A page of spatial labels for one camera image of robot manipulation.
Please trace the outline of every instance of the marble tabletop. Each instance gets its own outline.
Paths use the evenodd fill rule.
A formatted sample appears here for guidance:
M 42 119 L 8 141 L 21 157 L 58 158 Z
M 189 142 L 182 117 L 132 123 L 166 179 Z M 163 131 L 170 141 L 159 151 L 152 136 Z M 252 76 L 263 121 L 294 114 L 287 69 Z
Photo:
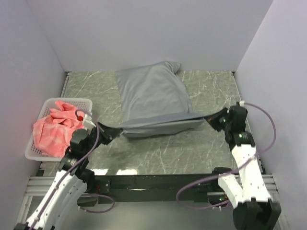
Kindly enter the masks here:
M 209 115 L 240 100 L 230 71 L 179 71 L 193 110 Z M 71 72 L 64 97 L 88 98 L 98 121 L 112 126 L 122 122 L 118 85 L 113 71 Z M 211 173 L 214 167 L 236 167 L 223 132 L 203 123 L 194 130 L 154 138 L 120 137 L 98 147 L 89 158 L 96 175 Z M 48 164 L 44 175 L 53 175 Z

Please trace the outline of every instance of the cable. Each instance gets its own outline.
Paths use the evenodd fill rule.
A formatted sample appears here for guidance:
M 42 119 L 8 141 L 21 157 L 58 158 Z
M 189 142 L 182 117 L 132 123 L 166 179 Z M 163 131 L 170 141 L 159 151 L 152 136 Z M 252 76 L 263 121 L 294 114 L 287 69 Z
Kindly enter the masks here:
M 266 112 L 264 109 L 260 108 L 260 107 L 257 106 L 257 105 L 254 105 L 254 104 L 251 104 L 251 103 L 245 103 L 245 104 L 246 104 L 246 105 L 250 105 L 250 106 L 252 106 L 252 107 L 255 107 L 255 108 L 261 110 L 261 111 L 270 119 L 271 124 L 272 124 L 272 126 L 273 126 L 273 131 L 274 131 L 274 138 L 273 138 L 273 141 L 272 141 L 271 144 L 270 144 L 267 148 L 265 148 L 264 150 L 257 151 L 257 152 L 254 154 L 254 156 L 252 156 L 251 158 L 249 158 L 244 164 L 242 164 L 240 167 L 238 167 L 237 170 L 229 171 L 229 172 L 227 172 L 227 173 L 224 173 L 223 175 L 208 176 L 208 177 L 206 177 L 206 178 L 199 179 L 199 180 L 197 180 L 197 181 L 194 181 L 194 182 L 189 183 L 189 184 L 187 184 L 186 186 L 182 187 L 182 188 L 177 192 L 177 194 L 176 194 L 176 200 L 177 200 L 177 202 L 180 203 L 182 206 L 187 207 L 187 208 L 190 208 L 190 209 L 200 210 L 200 209 L 208 209 L 208 208 L 212 208 L 212 207 L 218 207 L 218 206 L 221 206 L 221 205 L 224 205 L 224 204 L 228 203 L 228 200 L 227 200 L 227 201 L 224 201 L 224 202 L 222 202 L 222 203 L 219 203 L 219 204 L 216 204 L 216 205 L 212 205 L 212 206 L 197 207 L 197 206 L 191 206 L 191 205 L 184 204 L 181 200 L 179 200 L 179 196 L 180 196 L 180 194 L 181 194 L 183 191 L 185 191 L 185 190 L 187 190 L 187 189 L 189 189 L 189 188 L 191 188 L 191 187 L 193 187 L 193 186 L 196 186 L 196 185 L 198 185 L 198 184 L 205 183 L 205 182 L 208 182 L 208 181 L 216 180 L 216 179 L 218 179 L 218 178 L 221 177 L 221 176 L 229 176 L 229 175 L 231 175 L 231 174 L 233 174 L 233 173 L 236 173 L 236 172 L 240 171 L 241 169 L 245 168 L 245 167 L 253 160 L 253 158 L 257 157 L 260 153 L 264 153 L 264 152 L 268 151 L 268 150 L 269 150 L 270 148 L 272 148 L 272 146 L 275 144 L 277 132 L 276 132 L 276 126 L 275 126 L 275 123 L 274 123 L 272 117 L 268 114 L 268 112 Z
M 75 111 L 75 114 L 76 116 L 78 117 L 77 113 L 79 111 L 82 111 L 84 112 L 85 114 L 88 114 L 90 117 L 92 117 L 92 115 L 86 111 L 86 110 L 82 110 L 82 109 L 77 109 Z M 98 140 L 99 140 L 99 129 L 98 129 L 98 123 L 96 123 L 96 127 L 97 127 L 97 137 L 96 137 L 96 140 L 95 140 L 95 143 L 94 145 L 92 146 L 92 148 L 80 159 L 76 162 L 76 164 L 74 166 L 72 166 L 71 168 L 69 168 L 67 170 L 67 172 L 59 179 L 58 183 L 56 184 L 56 186 L 54 187 L 54 189 L 52 190 L 51 194 L 49 195 L 49 197 L 47 198 L 45 204 L 42 206 L 42 209 L 39 211 L 36 219 L 33 221 L 31 227 L 29 228 L 29 230 L 33 230 L 35 225 L 37 224 L 37 222 L 39 221 L 39 219 L 41 218 L 42 214 L 44 213 L 44 211 L 46 210 L 48 204 L 50 203 L 52 197 L 54 196 L 54 194 L 56 193 L 57 191 L 57 188 L 60 186 L 60 184 L 62 183 L 62 181 L 64 180 L 64 178 L 71 173 L 71 171 L 77 167 L 82 161 L 84 161 L 93 151 L 94 149 L 96 148 L 97 144 L 98 144 Z
M 114 207 L 114 205 L 115 205 L 115 200 L 112 198 L 112 197 L 110 197 L 110 196 L 107 196 L 107 195 L 101 195 L 101 194 L 86 194 L 87 196 L 100 196 L 100 197 L 103 197 L 103 198 L 107 198 L 107 199 L 109 199 L 110 201 L 112 201 L 112 206 L 111 207 L 109 207 L 108 209 L 106 209 L 106 210 L 103 210 L 103 211 L 91 211 L 91 210 L 88 210 L 88 209 L 85 209 L 85 208 L 83 208 L 83 207 L 79 207 L 80 209 L 82 209 L 83 211 L 86 211 L 86 212 L 89 212 L 89 213 L 96 213 L 96 214 L 100 214 L 100 213 L 105 213 L 105 212 L 108 212 L 108 211 L 110 211 L 113 207 Z

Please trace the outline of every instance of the back wall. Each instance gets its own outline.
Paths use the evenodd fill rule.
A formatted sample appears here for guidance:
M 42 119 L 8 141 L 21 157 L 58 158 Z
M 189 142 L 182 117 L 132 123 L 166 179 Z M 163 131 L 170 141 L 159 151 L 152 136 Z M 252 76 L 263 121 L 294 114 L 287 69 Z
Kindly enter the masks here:
M 235 71 L 272 0 L 27 0 L 65 71 Z

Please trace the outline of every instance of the folded fabric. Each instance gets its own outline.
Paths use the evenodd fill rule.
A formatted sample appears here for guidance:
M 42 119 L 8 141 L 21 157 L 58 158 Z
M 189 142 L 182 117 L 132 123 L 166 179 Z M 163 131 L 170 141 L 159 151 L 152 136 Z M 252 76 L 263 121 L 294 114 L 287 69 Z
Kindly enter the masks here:
M 180 63 L 163 61 L 116 71 L 124 122 L 129 138 L 169 135 L 204 122 L 194 113 L 186 86 L 176 75 Z
M 83 125 L 75 115 L 77 107 L 60 100 L 55 104 L 59 109 L 50 108 L 50 114 L 33 125 L 34 145 L 43 155 L 63 157 L 72 133 Z

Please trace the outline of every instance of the crumpled cloth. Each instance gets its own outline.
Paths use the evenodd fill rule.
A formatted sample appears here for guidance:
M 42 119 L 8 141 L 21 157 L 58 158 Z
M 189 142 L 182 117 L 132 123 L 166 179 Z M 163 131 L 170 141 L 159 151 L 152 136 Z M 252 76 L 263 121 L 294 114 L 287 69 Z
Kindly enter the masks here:
M 48 116 L 33 125 L 33 137 L 35 147 L 43 155 L 61 158 L 70 145 L 72 133 L 83 125 L 75 115 L 77 107 L 60 100 L 55 104 L 59 109 L 50 109 Z M 84 117 L 84 113 L 79 112 L 78 116 Z

